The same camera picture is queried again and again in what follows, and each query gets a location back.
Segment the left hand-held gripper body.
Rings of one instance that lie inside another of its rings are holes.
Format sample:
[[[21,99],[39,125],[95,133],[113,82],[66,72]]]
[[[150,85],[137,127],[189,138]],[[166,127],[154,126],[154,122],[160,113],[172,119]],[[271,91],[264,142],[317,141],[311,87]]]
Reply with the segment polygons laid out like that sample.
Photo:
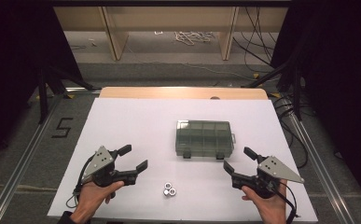
[[[112,152],[105,146],[100,146],[87,162],[87,167],[82,171],[81,184],[93,182],[99,187],[108,187],[114,182],[123,181],[125,186],[134,185],[138,175],[131,175],[130,171],[118,171],[115,168],[117,158],[112,157]]]

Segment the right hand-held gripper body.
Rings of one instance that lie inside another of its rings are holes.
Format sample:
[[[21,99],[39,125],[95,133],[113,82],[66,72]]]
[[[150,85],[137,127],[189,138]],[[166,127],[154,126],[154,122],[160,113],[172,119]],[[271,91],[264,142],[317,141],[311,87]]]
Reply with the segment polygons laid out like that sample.
[[[271,198],[279,188],[281,180],[304,183],[304,179],[274,156],[257,156],[257,173],[242,175],[231,169],[232,186],[241,189],[247,186],[263,199]]]

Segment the clear grey compartment box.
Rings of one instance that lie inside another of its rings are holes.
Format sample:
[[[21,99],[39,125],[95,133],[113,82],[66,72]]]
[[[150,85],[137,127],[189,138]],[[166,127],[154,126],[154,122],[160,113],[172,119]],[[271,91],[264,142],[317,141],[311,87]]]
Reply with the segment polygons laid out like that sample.
[[[228,121],[179,120],[176,123],[175,152],[184,159],[229,158],[234,140]]]

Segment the person's right hand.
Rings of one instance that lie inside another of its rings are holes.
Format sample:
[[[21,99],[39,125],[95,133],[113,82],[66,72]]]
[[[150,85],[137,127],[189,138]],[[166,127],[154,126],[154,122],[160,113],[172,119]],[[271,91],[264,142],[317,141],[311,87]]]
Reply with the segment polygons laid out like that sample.
[[[242,191],[244,193],[242,199],[251,201],[256,206],[261,219],[264,217],[286,218],[286,202],[280,196],[275,195],[269,199],[263,199],[247,186],[243,186]]]

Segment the person's left hand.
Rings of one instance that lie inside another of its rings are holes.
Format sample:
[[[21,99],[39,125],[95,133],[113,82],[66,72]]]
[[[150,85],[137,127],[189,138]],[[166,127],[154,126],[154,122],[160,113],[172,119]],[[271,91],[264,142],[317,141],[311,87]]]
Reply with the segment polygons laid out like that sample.
[[[102,203],[109,203],[111,194],[123,186],[123,181],[112,183],[104,188],[95,185],[93,182],[85,184],[80,192],[78,206],[73,213],[86,214],[92,218]]]

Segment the black metal stand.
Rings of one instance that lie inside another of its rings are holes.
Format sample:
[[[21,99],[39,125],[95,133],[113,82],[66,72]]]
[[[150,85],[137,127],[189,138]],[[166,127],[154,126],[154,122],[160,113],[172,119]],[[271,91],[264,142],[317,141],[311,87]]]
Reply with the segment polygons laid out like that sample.
[[[100,88],[94,87],[84,81],[82,77],[76,77],[71,73],[65,72],[64,70],[52,65],[42,68],[37,77],[40,105],[40,124],[42,124],[49,115],[47,88],[50,88],[55,95],[64,95],[66,93],[66,88],[64,87],[62,80],[68,79],[78,86],[86,89],[87,91],[100,90]]]
[[[266,81],[280,75],[279,81],[276,85],[276,89],[278,92],[286,92],[289,89],[293,91],[293,111],[298,118],[301,120],[300,115],[300,70],[298,69],[298,63],[296,61],[287,60],[282,65],[278,66],[277,68],[273,69],[264,77],[257,79],[256,81],[252,82],[251,84],[247,85],[247,88],[256,88],[260,84],[265,83]]]

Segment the black curtain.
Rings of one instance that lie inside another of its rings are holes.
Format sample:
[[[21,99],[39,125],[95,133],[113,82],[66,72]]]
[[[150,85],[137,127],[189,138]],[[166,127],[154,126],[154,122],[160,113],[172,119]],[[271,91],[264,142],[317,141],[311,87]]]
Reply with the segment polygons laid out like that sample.
[[[300,69],[313,108],[361,188],[361,0],[292,0],[271,61],[284,63],[313,17]]]
[[[82,78],[49,0],[0,0],[0,146],[44,75]]]

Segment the beige wooden shelf unit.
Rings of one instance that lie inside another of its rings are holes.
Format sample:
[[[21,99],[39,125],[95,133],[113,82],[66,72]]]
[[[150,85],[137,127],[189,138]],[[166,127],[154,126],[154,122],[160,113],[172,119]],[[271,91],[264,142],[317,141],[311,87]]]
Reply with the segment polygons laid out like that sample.
[[[112,58],[118,61],[130,32],[217,32],[223,60],[228,60],[233,34],[281,31],[285,7],[55,7],[64,31],[106,33]]]

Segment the aluminium floor rail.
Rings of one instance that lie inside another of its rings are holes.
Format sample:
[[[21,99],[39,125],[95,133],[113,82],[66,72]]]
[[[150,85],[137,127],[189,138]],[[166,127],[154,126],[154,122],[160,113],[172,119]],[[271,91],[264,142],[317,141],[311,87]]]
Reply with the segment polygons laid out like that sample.
[[[97,91],[49,95],[40,119],[33,94],[0,148],[0,224],[55,224],[48,212]]]
[[[275,101],[274,107],[282,128],[291,135],[289,145],[292,147],[293,142],[296,141],[302,147],[304,158],[300,163],[296,163],[298,169],[303,171],[307,165],[311,165],[318,178],[318,183],[324,190],[323,195],[329,200],[340,224],[354,224],[349,206],[340,194],[340,189],[334,183],[333,175],[329,173],[324,164],[324,157],[317,151],[303,122],[296,117],[290,97],[288,95],[282,96]]]

